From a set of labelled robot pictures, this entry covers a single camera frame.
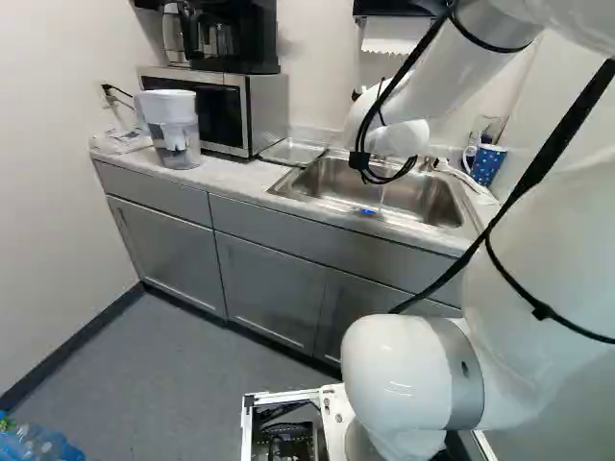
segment gray countertop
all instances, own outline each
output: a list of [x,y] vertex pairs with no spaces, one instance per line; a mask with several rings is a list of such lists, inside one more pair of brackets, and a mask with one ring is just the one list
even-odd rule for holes
[[[442,234],[436,228],[420,226],[409,230],[408,227],[348,215],[316,204],[303,203],[267,193],[269,187],[291,170],[287,166],[258,160],[240,163],[202,156],[202,164],[196,168],[171,170],[161,166],[160,159],[153,148],[121,156],[100,154],[94,151],[90,154],[93,159],[140,173],[447,256],[460,256],[472,243],[469,239]],[[500,206],[493,200],[483,199],[466,185],[463,187],[474,212],[485,225],[498,212]]]

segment black cable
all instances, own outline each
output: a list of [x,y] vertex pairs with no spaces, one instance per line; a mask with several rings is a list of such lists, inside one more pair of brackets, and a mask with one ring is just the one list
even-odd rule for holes
[[[387,184],[389,182],[396,181],[397,179],[405,175],[416,163],[416,158],[409,158],[404,164],[404,166],[391,178],[384,178],[375,174],[369,167],[370,154],[365,152],[365,137],[367,135],[367,132],[369,131],[369,127],[372,121],[374,120],[374,117],[379,112],[379,110],[381,110],[381,107],[383,106],[384,102],[386,102],[386,99],[390,96],[390,94],[393,92],[393,90],[402,80],[402,78],[406,75],[406,73],[412,68],[412,66],[414,66],[414,64],[416,64],[419,58],[421,58],[425,50],[431,45],[446,20],[447,17],[445,14],[442,17],[439,17],[431,25],[430,29],[421,38],[417,46],[412,50],[410,55],[404,61],[404,64],[402,64],[400,69],[395,73],[395,75],[391,79],[391,82],[386,86],[380,97],[377,98],[376,102],[365,114],[365,117],[363,117],[363,120],[361,121],[357,132],[355,152],[351,153],[351,164],[353,163],[352,156],[358,157],[355,161],[357,161],[358,165],[360,166],[358,169],[364,182],[368,181],[374,184]],[[367,173],[371,175],[372,178],[369,178],[365,171],[367,171]]]
[[601,343],[615,344],[615,339],[609,338],[607,336],[602,336],[601,334],[594,333],[588,329],[573,324],[572,322],[555,312],[553,308],[550,307],[548,304],[534,298],[529,293],[529,291],[526,290],[523,286],[521,286],[521,284],[504,268],[504,266],[496,256],[495,252],[493,251],[493,247],[491,246],[491,235],[487,235],[487,237],[485,238],[484,246],[487,249],[489,257],[491,258],[491,262],[493,262],[493,265],[498,270],[500,275],[504,278],[504,280],[506,280],[508,284],[513,287],[513,289],[519,294],[519,296],[521,296],[524,300],[526,300],[534,307],[532,315],[536,317],[536,319],[540,321],[551,319],[582,336],[586,336]]
[[477,36],[472,34],[470,31],[468,31],[463,26],[463,24],[461,24],[459,22],[459,20],[457,19],[456,15],[455,15],[455,9],[449,9],[448,15],[449,15],[449,19],[451,20],[453,25],[456,27],[456,29],[466,39],[468,39],[469,41],[471,41],[475,45],[478,45],[480,48],[484,48],[485,50],[492,51],[494,53],[500,53],[500,54],[506,55],[506,54],[512,54],[512,53],[519,53],[520,51],[525,50],[526,48],[528,48],[531,45],[531,42],[528,43],[527,45],[520,46],[518,48],[503,48],[501,46],[491,45],[491,44],[487,43],[486,41],[481,40],[480,38],[478,38]]
[[109,92],[109,90],[114,89],[115,91],[119,91],[120,93],[122,93],[124,96],[128,96],[129,98],[133,98],[134,97],[131,93],[127,93],[122,88],[118,88],[115,85],[102,84],[101,87],[105,90],[106,93]]
[[[382,77],[381,78],[381,82],[378,84],[378,95],[376,96],[376,99],[378,100],[378,98],[381,97],[381,91],[382,91],[382,84],[384,83],[384,81],[386,80],[386,77]],[[381,120],[382,125],[385,127],[386,123],[384,123],[384,117],[382,117],[382,108],[378,109],[378,117]]]
[[[418,303],[419,301],[428,298],[431,294],[435,293],[442,286],[448,283],[454,276],[456,276],[472,259],[472,256],[476,253],[483,241],[488,239],[491,231],[496,227],[500,220],[506,215],[508,210],[532,187],[541,182],[547,173],[553,168],[559,157],[563,154],[570,141],[577,134],[579,128],[587,119],[587,116],[591,113],[592,109],[604,92],[608,88],[609,84],[615,77],[615,61],[606,60],[601,68],[596,72],[592,80],[587,84],[585,89],[581,92],[576,101],[568,109],[564,117],[557,124],[545,144],[542,146],[536,158],[532,161],[529,168],[526,170],[522,178],[517,182],[514,189],[508,196],[508,199],[498,212],[498,214],[487,225],[482,234],[477,238],[470,248],[434,283],[424,289],[418,295],[415,295],[409,300],[400,303],[395,306],[389,313],[400,314],[411,305]],[[488,243],[487,252],[490,252],[490,257],[496,269],[500,271],[504,279],[510,283],[510,285],[520,294],[529,304],[534,307],[534,316],[538,320],[552,319],[559,322],[564,327],[581,334],[587,338],[601,341],[608,344],[615,344],[615,339],[607,338],[599,334],[588,331],[584,328],[576,326],[567,319],[557,314],[554,309],[545,303],[536,300],[525,290],[514,278],[505,271],[504,266],[493,253],[493,249],[490,248],[491,244]]]

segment floor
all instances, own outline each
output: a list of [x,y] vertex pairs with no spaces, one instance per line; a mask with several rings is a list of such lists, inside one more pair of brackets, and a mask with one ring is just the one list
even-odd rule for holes
[[247,392],[331,383],[278,352],[145,295],[14,412],[90,461],[239,459]]

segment sink basin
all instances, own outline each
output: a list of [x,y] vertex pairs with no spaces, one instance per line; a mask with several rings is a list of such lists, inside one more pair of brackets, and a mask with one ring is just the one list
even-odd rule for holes
[[[386,167],[371,168],[379,176],[391,176]],[[429,173],[411,171],[386,186],[364,184],[345,159],[321,158],[294,180],[292,188],[316,199],[354,202],[368,214],[392,208],[432,226],[458,228],[463,224],[451,187]]]
[[[370,163],[372,171],[385,177],[392,176],[399,167],[379,161]],[[359,173],[348,166],[347,155],[329,154],[306,170],[291,171],[268,192],[385,223],[419,224],[468,238],[478,235],[473,216],[465,206],[463,188],[457,179],[437,171],[414,169],[387,185],[365,184]]]

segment stainless steel cabinet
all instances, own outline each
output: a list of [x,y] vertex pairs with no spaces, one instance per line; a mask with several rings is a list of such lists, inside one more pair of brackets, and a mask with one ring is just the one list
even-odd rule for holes
[[312,354],[328,269],[216,232],[229,318]]
[[[314,355],[338,364],[342,338],[355,320],[365,315],[385,314],[410,296],[370,280],[330,270]],[[406,314],[457,318],[461,311],[441,303],[421,301]]]
[[142,279],[226,317],[213,231],[108,197]]

